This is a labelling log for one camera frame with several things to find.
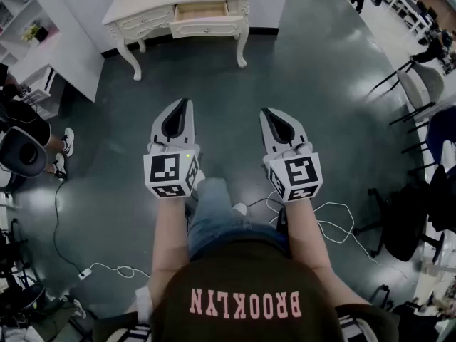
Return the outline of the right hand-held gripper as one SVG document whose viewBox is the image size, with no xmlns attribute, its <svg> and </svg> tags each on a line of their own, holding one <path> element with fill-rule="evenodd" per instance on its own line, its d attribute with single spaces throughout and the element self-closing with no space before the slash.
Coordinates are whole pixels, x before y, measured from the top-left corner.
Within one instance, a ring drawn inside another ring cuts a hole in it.
<svg viewBox="0 0 456 342">
<path fill-rule="evenodd" d="M 284 203 L 314 197 L 323 184 L 319 155 L 302 124 L 284 111 L 262 108 L 260 124 L 266 177 Z M 296 145 L 277 151 L 279 145 Z"/>
</svg>

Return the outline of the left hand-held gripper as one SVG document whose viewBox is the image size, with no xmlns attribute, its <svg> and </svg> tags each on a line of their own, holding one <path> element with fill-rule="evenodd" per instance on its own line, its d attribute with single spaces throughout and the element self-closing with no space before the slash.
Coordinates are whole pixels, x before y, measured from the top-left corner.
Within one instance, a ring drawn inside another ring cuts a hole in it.
<svg viewBox="0 0 456 342">
<path fill-rule="evenodd" d="M 205 178 L 198 160 L 199 146 L 185 149 L 162 143 L 176 139 L 182 145 L 195 142 L 192 101 L 181 98 L 168 105 L 152 124 L 151 139 L 154 143 L 143 156 L 145 186 L 158 199 L 190 197 Z"/>
</svg>

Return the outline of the large cream drawer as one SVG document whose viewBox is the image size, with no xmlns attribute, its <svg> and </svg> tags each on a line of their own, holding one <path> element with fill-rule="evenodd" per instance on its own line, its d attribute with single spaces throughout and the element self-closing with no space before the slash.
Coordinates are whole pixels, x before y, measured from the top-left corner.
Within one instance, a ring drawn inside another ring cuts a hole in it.
<svg viewBox="0 0 456 342">
<path fill-rule="evenodd" d="M 177 4 L 170 30 L 173 38 L 235 36 L 243 21 L 242 16 L 229 15 L 225 1 Z"/>
</svg>

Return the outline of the person's left forearm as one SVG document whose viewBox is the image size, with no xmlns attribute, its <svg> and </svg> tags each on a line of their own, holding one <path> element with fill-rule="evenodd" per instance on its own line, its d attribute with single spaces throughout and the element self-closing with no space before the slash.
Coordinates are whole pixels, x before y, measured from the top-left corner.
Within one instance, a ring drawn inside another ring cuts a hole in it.
<svg viewBox="0 0 456 342">
<path fill-rule="evenodd" d="M 156 295 L 162 293 L 169 280 L 189 260 L 185 201 L 182 198 L 160 199 L 149 280 L 150 292 Z"/>
</svg>

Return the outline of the person's right forearm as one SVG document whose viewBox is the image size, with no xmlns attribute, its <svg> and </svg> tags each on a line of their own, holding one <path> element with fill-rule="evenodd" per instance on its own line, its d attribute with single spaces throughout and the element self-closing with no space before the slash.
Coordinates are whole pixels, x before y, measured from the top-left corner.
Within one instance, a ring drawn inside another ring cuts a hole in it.
<svg viewBox="0 0 456 342">
<path fill-rule="evenodd" d="M 348 287 L 334 272 L 311 201 L 286 204 L 289 246 L 292 258 L 309 267 L 321 282 L 335 307 L 368 302 Z"/>
</svg>

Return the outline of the small cream drawer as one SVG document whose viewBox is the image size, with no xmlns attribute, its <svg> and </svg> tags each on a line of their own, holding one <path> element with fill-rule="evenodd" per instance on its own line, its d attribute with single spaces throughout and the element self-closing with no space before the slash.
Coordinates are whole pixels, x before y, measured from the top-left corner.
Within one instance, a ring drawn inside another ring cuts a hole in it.
<svg viewBox="0 0 456 342">
<path fill-rule="evenodd" d="M 172 6 L 165 6 L 158 9 L 144 11 L 134 16 L 117 21 L 120 30 L 128 33 L 139 34 L 140 31 L 154 29 L 166 25 L 174 19 Z"/>
</svg>

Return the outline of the black hip-worn device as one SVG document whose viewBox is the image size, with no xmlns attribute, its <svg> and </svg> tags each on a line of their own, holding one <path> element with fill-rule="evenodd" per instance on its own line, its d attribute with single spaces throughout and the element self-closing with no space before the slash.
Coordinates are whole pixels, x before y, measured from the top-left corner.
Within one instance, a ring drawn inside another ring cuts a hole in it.
<svg viewBox="0 0 456 342">
<path fill-rule="evenodd" d="M 280 234 L 288 235 L 288 219 L 285 207 L 281 208 L 277 216 L 276 230 Z"/>
</svg>

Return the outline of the person's blue jeans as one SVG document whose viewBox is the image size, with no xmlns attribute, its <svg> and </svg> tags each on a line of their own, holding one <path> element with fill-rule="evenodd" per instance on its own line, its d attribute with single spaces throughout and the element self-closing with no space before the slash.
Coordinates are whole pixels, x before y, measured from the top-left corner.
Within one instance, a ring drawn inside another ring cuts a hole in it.
<svg viewBox="0 0 456 342">
<path fill-rule="evenodd" d="M 232 207 L 225 180 L 210 177 L 197 186 L 198 203 L 187 239 L 191 260 L 201 259 L 207 252 L 230 242 L 265 242 L 287 257 L 288 237 L 270 224 L 251 221 Z"/>
</svg>

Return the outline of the white shelf cabinet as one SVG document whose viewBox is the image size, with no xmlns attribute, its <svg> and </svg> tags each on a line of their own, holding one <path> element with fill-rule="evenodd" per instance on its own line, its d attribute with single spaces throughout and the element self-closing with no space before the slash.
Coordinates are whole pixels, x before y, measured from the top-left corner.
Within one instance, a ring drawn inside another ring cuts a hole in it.
<svg viewBox="0 0 456 342">
<path fill-rule="evenodd" d="M 21 39 L 32 24 L 48 31 L 43 42 Z M 47 120 L 58 115 L 66 85 L 95 100 L 104 58 L 63 0 L 0 0 L 0 63 L 30 88 L 23 102 Z"/>
</svg>

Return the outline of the grey chair with black legs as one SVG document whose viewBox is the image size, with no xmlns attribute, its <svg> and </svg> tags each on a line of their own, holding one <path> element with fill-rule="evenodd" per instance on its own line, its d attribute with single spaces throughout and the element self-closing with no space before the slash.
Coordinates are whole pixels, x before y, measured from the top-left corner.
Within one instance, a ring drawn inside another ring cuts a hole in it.
<svg viewBox="0 0 456 342">
<path fill-rule="evenodd" d="M 395 82 L 388 92 L 400 86 L 405 94 L 406 102 L 412 110 L 408 114 L 391 121 L 389 125 L 407 122 L 425 110 L 432 108 L 440 100 L 445 88 L 443 77 L 437 69 L 424 66 L 410 59 L 376 84 L 371 91 L 380 88 L 391 79 L 395 79 Z"/>
</svg>

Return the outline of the person's dark printed t-shirt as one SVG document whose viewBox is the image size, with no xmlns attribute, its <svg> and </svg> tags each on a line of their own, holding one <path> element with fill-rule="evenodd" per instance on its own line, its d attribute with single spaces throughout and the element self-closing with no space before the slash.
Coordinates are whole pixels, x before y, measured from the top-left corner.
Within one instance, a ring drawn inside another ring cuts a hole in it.
<svg viewBox="0 0 456 342">
<path fill-rule="evenodd" d="M 395 319 L 368 304 L 331 304 L 318 277 L 263 241 L 207 250 L 168 283 L 152 342 L 398 342 Z"/>
</svg>

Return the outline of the black office chair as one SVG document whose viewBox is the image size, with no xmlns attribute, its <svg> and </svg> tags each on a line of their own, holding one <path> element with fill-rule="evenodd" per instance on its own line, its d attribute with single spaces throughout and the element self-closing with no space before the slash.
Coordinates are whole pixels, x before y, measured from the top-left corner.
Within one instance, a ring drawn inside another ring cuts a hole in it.
<svg viewBox="0 0 456 342">
<path fill-rule="evenodd" d="M 406 185 L 398 192 L 392 192 L 389 200 L 381 197 L 376 188 L 368 189 L 368 196 L 375 197 L 380 210 L 377 222 L 353 229 L 358 236 L 364 232 L 381 228 L 378 248 L 370 251 L 371 257 L 380 254 L 383 247 L 400 261 L 410 261 L 419 243 L 425 242 L 435 249 L 432 262 L 435 263 L 442 251 L 445 236 L 438 239 L 425 233 L 428 209 L 425 206 L 425 189 Z"/>
</svg>

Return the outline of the blue chair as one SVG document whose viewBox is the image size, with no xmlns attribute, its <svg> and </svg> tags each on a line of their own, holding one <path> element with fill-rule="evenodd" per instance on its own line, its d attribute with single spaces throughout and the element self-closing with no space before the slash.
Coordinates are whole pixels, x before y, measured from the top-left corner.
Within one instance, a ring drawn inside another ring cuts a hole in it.
<svg viewBox="0 0 456 342">
<path fill-rule="evenodd" d="M 454 165 L 449 167 L 451 170 L 456 166 L 456 106 L 439 111 L 432 116 L 427 125 L 427 134 L 425 143 L 432 156 L 433 165 L 445 165 L 442 161 L 444 144 L 449 142 L 450 154 L 454 159 Z"/>
</svg>

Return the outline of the yellow plant in black pot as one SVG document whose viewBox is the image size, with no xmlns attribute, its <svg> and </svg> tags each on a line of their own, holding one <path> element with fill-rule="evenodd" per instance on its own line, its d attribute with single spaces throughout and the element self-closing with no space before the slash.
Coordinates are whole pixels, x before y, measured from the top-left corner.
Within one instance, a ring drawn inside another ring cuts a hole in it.
<svg viewBox="0 0 456 342">
<path fill-rule="evenodd" d="M 43 26 L 36 24 L 30 25 L 22 34 L 21 39 L 25 42 L 31 43 L 37 41 L 43 42 L 48 36 L 48 31 Z"/>
</svg>

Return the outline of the white desk frames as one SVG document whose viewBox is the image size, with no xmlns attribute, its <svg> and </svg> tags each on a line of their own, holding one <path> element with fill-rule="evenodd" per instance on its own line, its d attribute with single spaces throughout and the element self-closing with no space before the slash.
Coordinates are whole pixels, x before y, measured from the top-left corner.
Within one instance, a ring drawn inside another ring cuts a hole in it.
<svg viewBox="0 0 456 342">
<path fill-rule="evenodd" d="M 408 30 L 407 35 L 413 35 L 417 40 L 435 25 L 434 19 L 413 0 L 391 0 L 389 8 L 402 19 Z"/>
</svg>

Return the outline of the white fabric piece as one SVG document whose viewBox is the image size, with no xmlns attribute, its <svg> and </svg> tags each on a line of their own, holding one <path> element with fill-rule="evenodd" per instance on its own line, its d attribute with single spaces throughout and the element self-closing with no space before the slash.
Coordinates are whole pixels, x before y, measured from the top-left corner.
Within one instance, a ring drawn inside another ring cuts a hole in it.
<svg viewBox="0 0 456 342">
<path fill-rule="evenodd" d="M 153 304 L 148 286 L 144 286 L 135 291 L 135 307 L 138 322 L 140 324 L 149 325 L 153 313 Z"/>
</svg>

